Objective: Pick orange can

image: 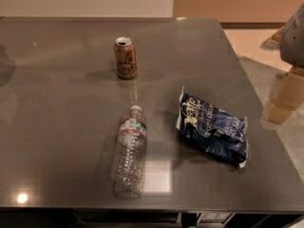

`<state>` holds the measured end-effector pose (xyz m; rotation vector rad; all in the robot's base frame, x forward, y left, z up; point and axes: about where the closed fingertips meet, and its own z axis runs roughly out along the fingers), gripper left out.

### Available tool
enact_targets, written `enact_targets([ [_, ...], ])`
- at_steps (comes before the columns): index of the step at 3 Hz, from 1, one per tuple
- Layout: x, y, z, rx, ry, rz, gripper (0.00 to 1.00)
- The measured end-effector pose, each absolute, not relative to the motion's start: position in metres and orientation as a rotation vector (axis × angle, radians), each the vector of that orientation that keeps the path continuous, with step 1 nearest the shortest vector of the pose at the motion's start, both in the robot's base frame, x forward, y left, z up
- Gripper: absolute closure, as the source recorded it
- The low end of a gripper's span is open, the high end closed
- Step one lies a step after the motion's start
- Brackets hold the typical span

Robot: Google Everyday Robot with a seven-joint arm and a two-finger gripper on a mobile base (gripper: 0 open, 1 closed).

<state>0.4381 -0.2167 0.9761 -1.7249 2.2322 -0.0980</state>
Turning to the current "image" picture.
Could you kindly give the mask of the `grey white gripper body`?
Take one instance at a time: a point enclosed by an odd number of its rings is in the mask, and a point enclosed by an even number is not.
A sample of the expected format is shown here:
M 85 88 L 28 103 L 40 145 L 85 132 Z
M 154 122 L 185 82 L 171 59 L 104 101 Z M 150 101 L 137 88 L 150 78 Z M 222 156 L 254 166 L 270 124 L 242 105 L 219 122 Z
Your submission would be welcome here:
M 284 26 L 280 42 L 281 60 L 293 67 L 304 67 L 304 4 Z

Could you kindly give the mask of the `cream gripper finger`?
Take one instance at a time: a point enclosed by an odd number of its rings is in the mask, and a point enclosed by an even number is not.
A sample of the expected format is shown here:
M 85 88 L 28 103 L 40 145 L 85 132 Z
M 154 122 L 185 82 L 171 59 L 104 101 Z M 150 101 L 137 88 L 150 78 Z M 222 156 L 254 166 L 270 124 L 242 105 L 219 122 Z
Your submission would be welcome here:
M 262 119 L 272 124 L 283 124 L 303 103 L 304 68 L 292 67 L 290 71 L 275 76 Z

